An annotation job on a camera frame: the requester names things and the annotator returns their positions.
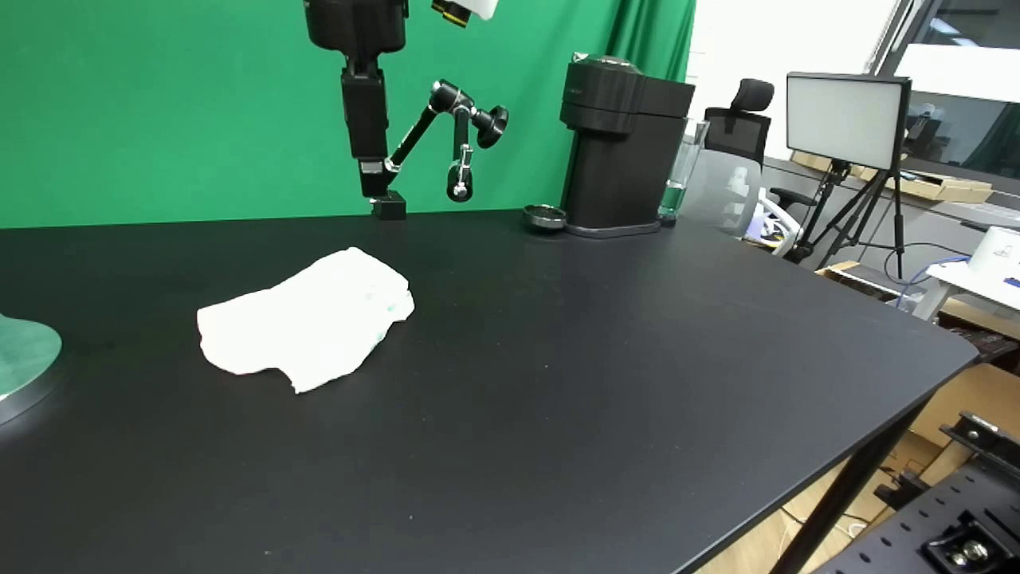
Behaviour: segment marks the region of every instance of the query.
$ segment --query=tripod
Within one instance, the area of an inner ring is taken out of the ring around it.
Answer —
[[[831,163],[831,173],[826,176],[826,183],[818,185],[818,205],[803,229],[803,239],[798,242],[798,249],[787,254],[789,260],[803,260],[808,259],[818,242],[835,232],[835,239],[829,242],[818,268],[829,265],[829,259],[846,249],[846,246],[858,246],[865,237],[865,227],[874,215],[874,207],[883,198],[887,183],[892,178],[892,249],[895,249],[895,278],[902,278],[902,252],[904,252],[904,239],[902,239],[902,192],[898,192],[898,169],[878,169],[826,227],[823,232],[812,237],[812,227],[823,216],[823,207],[829,205],[829,195],[835,188],[835,178],[840,183],[849,176],[849,163]]]

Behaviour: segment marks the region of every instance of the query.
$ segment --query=white cloth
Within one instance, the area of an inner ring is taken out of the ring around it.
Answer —
[[[213,368],[237,377],[282,370],[295,392],[310,392],[354,374],[410,313],[398,270],[344,249],[278,287],[198,309],[198,332]]]

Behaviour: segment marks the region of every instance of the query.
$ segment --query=green backdrop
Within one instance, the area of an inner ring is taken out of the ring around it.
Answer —
[[[385,53],[389,140],[445,75],[512,120],[475,154],[469,209],[553,201],[575,50],[685,72],[694,0],[499,0],[453,29],[410,0]],[[365,215],[338,96],[340,58],[312,49],[300,0],[0,3],[0,227]],[[410,215],[445,201],[450,119],[396,188]]]

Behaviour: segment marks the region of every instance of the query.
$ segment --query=small black device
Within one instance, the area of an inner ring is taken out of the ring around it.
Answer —
[[[694,86],[577,53],[560,120],[575,132],[565,209],[577,232],[659,227],[659,201]]]

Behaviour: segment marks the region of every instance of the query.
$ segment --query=black tabletop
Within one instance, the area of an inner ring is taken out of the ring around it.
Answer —
[[[226,377],[194,309],[359,246],[416,301],[346,380]],[[4,571],[671,571],[975,356],[700,227],[516,216],[0,232],[65,386],[0,427]]]

